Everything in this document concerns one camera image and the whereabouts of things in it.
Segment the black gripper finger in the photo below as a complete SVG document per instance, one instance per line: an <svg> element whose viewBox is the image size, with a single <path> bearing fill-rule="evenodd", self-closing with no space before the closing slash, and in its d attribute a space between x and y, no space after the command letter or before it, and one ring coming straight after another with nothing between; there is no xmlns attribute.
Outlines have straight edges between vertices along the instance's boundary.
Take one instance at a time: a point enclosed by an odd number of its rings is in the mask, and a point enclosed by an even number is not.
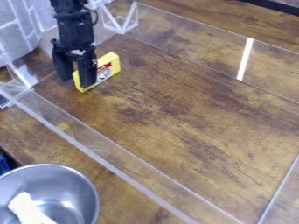
<svg viewBox="0 0 299 224"><path fill-rule="evenodd" d="M79 84L83 88L90 87L96 82L98 62L95 58L80 56L78 58Z"/></svg>
<svg viewBox="0 0 299 224"><path fill-rule="evenodd" d="M63 81L72 78L74 65L72 61L64 54L52 54L54 65L56 68L56 73Z"/></svg>

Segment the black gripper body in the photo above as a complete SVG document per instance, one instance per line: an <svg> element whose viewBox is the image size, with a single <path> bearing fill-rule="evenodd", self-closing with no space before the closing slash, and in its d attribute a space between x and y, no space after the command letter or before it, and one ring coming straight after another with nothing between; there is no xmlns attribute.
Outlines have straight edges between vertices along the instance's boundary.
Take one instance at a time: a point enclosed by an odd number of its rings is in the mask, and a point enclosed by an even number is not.
<svg viewBox="0 0 299 224"><path fill-rule="evenodd" d="M59 38L52 41L52 57L66 60L72 51L83 52L90 60L95 55L95 34L91 12L88 10L58 11L55 14Z"/></svg>

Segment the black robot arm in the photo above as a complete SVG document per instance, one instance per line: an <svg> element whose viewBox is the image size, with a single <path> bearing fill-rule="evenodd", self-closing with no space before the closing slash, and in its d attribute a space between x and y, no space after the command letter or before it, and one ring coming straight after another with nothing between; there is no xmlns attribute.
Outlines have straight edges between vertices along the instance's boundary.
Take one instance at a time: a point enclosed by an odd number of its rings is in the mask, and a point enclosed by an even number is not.
<svg viewBox="0 0 299 224"><path fill-rule="evenodd" d="M98 56L95 54L95 34L88 0L51 0L55 9L60 38L52 43L52 60L63 81L72 78L74 63L78 63L79 85L90 87L98 80Z"/></svg>

